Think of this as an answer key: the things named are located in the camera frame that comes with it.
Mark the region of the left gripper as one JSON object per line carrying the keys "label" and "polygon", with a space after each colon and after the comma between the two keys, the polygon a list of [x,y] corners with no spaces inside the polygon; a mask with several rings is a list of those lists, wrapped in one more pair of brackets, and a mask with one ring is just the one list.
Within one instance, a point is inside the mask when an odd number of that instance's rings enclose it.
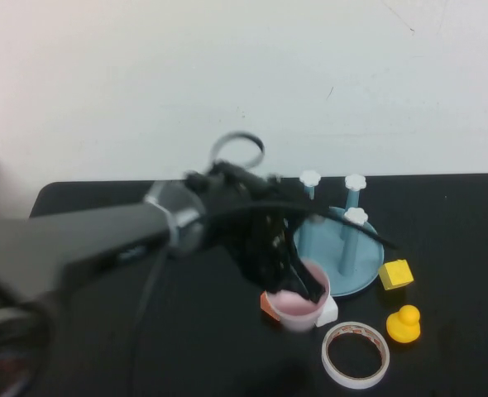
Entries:
{"label": "left gripper", "polygon": [[294,233],[310,215],[301,188],[280,178],[261,178],[221,161],[205,174],[190,172],[184,186],[197,194],[205,214],[207,246],[223,246],[242,276],[271,294],[282,290],[318,302],[328,291],[320,265],[299,258]]}

